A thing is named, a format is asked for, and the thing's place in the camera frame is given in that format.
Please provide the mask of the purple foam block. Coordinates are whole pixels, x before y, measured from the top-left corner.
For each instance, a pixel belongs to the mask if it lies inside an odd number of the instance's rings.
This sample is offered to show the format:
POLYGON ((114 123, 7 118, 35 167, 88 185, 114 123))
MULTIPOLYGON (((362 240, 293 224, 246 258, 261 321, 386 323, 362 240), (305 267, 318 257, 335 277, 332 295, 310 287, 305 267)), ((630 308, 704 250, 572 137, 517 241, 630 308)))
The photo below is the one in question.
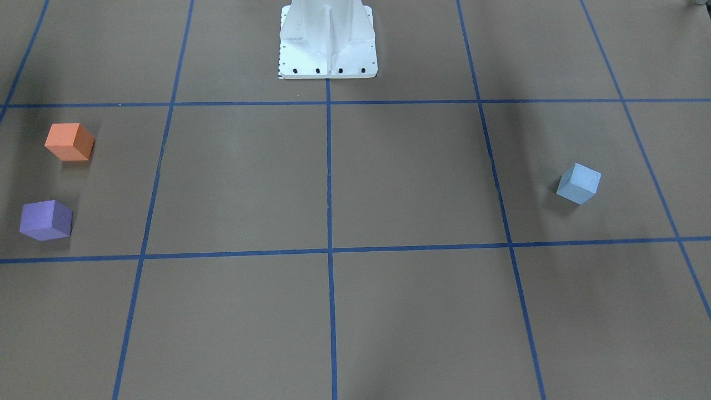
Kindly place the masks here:
POLYGON ((71 235, 73 210, 57 200, 26 203, 21 210, 19 231, 38 241, 71 235))

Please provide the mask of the orange foam block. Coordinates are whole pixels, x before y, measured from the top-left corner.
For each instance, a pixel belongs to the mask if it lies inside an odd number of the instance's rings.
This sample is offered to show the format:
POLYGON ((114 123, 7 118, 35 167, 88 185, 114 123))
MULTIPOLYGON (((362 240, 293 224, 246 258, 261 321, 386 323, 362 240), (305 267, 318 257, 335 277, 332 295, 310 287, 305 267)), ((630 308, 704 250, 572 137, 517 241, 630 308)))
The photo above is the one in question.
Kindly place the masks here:
POLYGON ((79 123, 51 124, 44 147, 63 162, 89 161, 94 136, 79 123))

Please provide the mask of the light blue foam block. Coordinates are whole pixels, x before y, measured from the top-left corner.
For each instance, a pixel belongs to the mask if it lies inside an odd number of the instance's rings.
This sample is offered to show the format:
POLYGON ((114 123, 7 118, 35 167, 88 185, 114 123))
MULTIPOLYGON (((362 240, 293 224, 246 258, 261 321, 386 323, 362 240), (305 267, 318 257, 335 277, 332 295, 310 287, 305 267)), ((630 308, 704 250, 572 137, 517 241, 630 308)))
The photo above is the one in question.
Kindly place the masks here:
POLYGON ((601 179, 600 172, 575 163, 561 175, 556 195, 577 205, 583 205, 595 196, 601 179))

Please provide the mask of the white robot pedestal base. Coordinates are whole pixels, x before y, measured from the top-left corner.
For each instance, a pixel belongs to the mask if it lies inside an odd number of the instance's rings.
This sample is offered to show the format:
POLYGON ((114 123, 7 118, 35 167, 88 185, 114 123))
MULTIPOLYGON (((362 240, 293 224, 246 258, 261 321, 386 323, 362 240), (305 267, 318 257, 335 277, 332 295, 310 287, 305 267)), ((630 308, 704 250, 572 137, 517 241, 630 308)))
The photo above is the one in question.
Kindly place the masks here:
POLYGON ((378 75, 373 10, 361 1, 292 1, 281 9, 281 79, 378 75))

